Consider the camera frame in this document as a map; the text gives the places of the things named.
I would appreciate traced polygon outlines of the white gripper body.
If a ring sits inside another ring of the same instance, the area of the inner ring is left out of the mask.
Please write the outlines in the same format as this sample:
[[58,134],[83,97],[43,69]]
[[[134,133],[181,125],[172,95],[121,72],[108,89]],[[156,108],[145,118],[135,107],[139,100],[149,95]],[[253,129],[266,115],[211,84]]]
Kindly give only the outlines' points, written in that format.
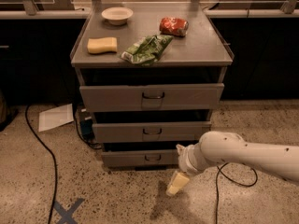
[[187,176],[196,176],[202,173],[202,170],[193,163],[194,158],[194,145],[189,145],[187,147],[177,144],[176,145],[178,152],[178,168],[179,170]]

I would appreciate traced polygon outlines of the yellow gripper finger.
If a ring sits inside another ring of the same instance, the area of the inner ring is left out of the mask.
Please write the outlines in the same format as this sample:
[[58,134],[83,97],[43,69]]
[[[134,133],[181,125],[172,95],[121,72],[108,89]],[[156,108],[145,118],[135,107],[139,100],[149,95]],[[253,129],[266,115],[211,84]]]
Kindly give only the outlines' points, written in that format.
[[179,172],[176,170],[167,185],[166,194],[168,196],[174,196],[176,195],[181,189],[183,189],[188,182],[190,181],[190,178],[186,176],[184,173]]

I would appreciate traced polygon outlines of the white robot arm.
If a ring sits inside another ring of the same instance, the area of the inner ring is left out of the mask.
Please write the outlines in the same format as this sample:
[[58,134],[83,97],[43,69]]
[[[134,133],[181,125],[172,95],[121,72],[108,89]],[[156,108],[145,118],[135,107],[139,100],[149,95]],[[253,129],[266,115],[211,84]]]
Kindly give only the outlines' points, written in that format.
[[166,194],[176,195],[209,167],[227,162],[247,165],[268,175],[299,184],[299,147],[250,143],[237,133],[207,132],[195,145],[177,145],[178,169]]

